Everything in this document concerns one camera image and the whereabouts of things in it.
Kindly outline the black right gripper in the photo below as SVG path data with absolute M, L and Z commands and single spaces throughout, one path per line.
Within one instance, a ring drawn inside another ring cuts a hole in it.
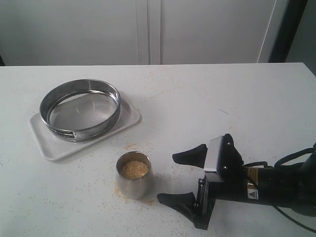
M 222 152 L 219 160 L 219 174 L 223 182 L 209 182 L 204 174 L 198 181 L 197 197 L 193 192 L 187 194 L 165 194 L 157 195 L 160 204 L 168 206 L 195 223 L 208 223 L 219 198 L 235 199 L 241 191 L 246 177 L 244 162 L 240 153 L 234 145 L 231 134 L 224 136 Z M 201 144 L 191 150 L 172 155 L 175 163 L 204 168 L 206 155 L 206 144 Z

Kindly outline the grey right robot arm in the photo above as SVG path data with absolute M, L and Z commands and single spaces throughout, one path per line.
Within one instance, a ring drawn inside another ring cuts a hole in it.
M 158 194 L 164 204 L 188 218 L 196 228 L 207 229 L 217 200 L 290 208 L 316 214 L 316 149 L 306 148 L 278 160 L 244 163 L 230 134 L 191 150 L 174 154 L 173 161 L 204 171 L 196 194 Z

